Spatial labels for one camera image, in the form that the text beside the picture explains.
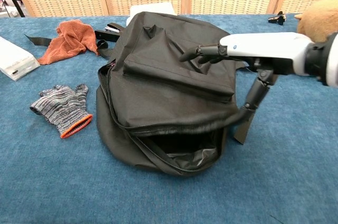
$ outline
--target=blue carpet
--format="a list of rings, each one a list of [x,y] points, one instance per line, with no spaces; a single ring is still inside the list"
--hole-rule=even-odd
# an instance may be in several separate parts
[[[268,16],[190,17],[230,33],[296,31],[292,15],[284,26],[267,23]],[[126,18],[80,17],[94,29],[125,25]],[[24,34],[53,38],[69,19],[0,18],[0,36],[41,57],[46,48]],[[337,89],[280,77],[245,145],[228,140],[214,167],[183,179],[127,166],[103,145],[95,91],[105,63],[86,52],[40,66],[17,82],[0,73],[0,223],[338,223]],[[254,78],[238,72],[239,105]],[[94,119],[60,139],[29,105],[43,89],[80,83],[89,87],[87,110]]]

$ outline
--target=glove cuff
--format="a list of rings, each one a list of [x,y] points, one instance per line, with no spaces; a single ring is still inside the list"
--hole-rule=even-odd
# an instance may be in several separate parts
[[[69,136],[82,130],[91,122],[92,117],[92,114],[89,114],[82,109],[72,111],[67,117],[57,124],[60,137],[68,138]]]

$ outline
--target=black clip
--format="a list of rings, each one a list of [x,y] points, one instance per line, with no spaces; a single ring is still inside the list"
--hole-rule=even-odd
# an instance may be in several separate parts
[[[108,23],[107,27],[105,27],[105,30],[95,30],[95,36],[98,40],[106,40],[110,42],[116,42],[121,34],[123,33],[123,30],[125,28],[121,25],[118,25],[116,23]]]
[[[286,15],[283,14],[282,11],[279,11],[279,13],[276,16],[268,18],[269,23],[278,23],[279,25],[284,25],[285,21],[286,21]]]

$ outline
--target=gray knit glove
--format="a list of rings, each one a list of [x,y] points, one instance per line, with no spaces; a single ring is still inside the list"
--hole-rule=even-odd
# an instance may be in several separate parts
[[[30,109],[57,126],[61,138],[67,138],[87,126],[92,114],[86,111],[88,87],[80,84],[75,90],[56,85],[39,93],[41,96]]]

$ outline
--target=orange towel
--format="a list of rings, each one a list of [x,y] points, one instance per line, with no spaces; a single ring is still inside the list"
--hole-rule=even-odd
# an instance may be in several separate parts
[[[61,22],[57,28],[58,37],[52,39],[46,53],[38,59],[40,64],[51,64],[85,52],[86,49],[99,55],[96,37],[90,25],[80,20]]]

